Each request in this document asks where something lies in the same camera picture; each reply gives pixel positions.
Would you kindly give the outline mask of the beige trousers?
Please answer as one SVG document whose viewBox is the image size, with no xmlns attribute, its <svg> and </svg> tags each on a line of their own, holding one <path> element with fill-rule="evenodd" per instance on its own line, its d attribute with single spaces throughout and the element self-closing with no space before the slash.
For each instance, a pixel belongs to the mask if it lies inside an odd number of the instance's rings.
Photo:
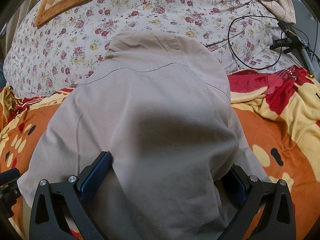
<svg viewBox="0 0 320 240">
<path fill-rule="evenodd" d="M 79 174 L 102 151 L 113 168 L 88 210 L 109 239 L 216 239 L 235 215 L 217 181 L 233 164 L 268 181 L 231 107 L 225 70 L 202 44 L 164 32 L 116 35 L 61 103 L 18 180 Z"/>
</svg>

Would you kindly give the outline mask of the orange red yellow blanket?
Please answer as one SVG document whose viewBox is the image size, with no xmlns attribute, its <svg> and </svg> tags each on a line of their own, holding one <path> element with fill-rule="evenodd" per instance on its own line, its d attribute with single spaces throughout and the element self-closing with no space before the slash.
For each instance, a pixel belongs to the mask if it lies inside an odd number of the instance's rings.
<svg viewBox="0 0 320 240">
<path fill-rule="evenodd" d="M 229 74 L 231 104 L 272 182 L 286 181 L 298 239 L 319 239 L 319 83 L 303 68 Z M 71 92 L 19 99 L 1 89 L 1 171 L 24 173 L 49 120 Z"/>
</svg>

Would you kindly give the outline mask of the black tripod stand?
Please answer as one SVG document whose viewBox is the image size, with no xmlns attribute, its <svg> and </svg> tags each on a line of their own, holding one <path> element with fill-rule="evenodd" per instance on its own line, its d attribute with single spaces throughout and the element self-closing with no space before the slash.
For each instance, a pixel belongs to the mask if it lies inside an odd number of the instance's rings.
<svg viewBox="0 0 320 240">
<path fill-rule="evenodd" d="M 283 21 L 279 21 L 277 25 L 281 29 L 281 36 L 284 35 L 284 37 L 273 40 L 270 49 L 276 50 L 280 48 L 280 52 L 283 54 L 291 53 L 296 50 L 302 61 L 303 67 L 309 72 L 311 77 L 315 78 L 317 74 L 312 60 L 316 59 L 319 64 L 319 57 L 311 50 L 309 42 L 304 41 L 296 34 L 295 30 L 298 30 L 296 27 Z"/>
</svg>

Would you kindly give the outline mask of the floral white quilt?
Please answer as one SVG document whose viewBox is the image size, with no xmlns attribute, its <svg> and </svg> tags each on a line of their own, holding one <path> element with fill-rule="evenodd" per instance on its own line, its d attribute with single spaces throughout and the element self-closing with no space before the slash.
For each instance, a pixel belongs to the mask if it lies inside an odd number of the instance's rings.
<svg viewBox="0 0 320 240">
<path fill-rule="evenodd" d="M 281 31 L 258 0 L 89 0 L 42 26 L 35 25 L 38 9 L 35 5 L 17 26 L 4 59 L 6 83 L 21 98 L 77 86 L 126 30 L 192 38 L 228 73 L 247 66 L 272 73 L 298 62 L 270 49 Z"/>
</svg>

